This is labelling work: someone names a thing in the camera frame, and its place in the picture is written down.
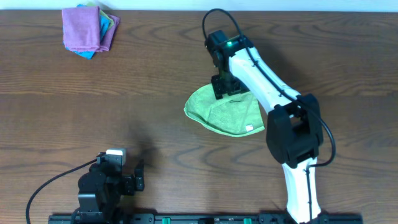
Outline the green microfiber cloth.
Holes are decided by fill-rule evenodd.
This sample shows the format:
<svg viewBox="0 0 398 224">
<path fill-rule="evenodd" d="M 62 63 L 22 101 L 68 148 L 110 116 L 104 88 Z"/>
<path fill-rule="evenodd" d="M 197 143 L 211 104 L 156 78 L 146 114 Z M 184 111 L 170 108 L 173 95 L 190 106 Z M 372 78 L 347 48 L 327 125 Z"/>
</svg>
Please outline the green microfiber cloth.
<svg viewBox="0 0 398 224">
<path fill-rule="evenodd" d="M 207 84 L 192 93 L 183 110 L 206 129 L 225 136 L 244 137 L 266 129 L 258 100 L 251 92 L 217 100 L 213 86 Z"/>
</svg>

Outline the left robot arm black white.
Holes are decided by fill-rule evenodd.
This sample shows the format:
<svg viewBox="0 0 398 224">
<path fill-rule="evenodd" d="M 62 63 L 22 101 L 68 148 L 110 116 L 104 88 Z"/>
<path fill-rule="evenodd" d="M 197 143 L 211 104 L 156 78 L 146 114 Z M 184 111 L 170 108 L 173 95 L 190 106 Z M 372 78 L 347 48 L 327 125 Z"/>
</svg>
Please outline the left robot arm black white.
<svg viewBox="0 0 398 224">
<path fill-rule="evenodd" d="M 102 152 L 89 172 L 78 181 L 79 207 L 72 213 L 71 223 L 129 223 L 131 216 L 118 207 L 121 197 L 144 190 L 144 161 L 131 175 L 123 174 L 123 154 Z"/>
</svg>

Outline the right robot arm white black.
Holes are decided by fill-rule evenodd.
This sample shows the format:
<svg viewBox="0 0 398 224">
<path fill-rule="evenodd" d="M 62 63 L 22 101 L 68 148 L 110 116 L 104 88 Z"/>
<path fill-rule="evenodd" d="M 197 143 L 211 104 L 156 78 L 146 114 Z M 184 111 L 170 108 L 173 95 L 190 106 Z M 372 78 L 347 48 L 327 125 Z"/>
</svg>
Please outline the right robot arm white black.
<svg viewBox="0 0 398 224">
<path fill-rule="evenodd" d="M 205 45 L 219 70 L 211 79 L 216 99 L 250 91 L 267 113 L 266 143 L 284 170 L 287 211 L 296 223 L 310 222 L 321 212 L 310 172 L 323 142 L 317 99 L 286 85 L 246 37 L 219 30 Z"/>
</svg>

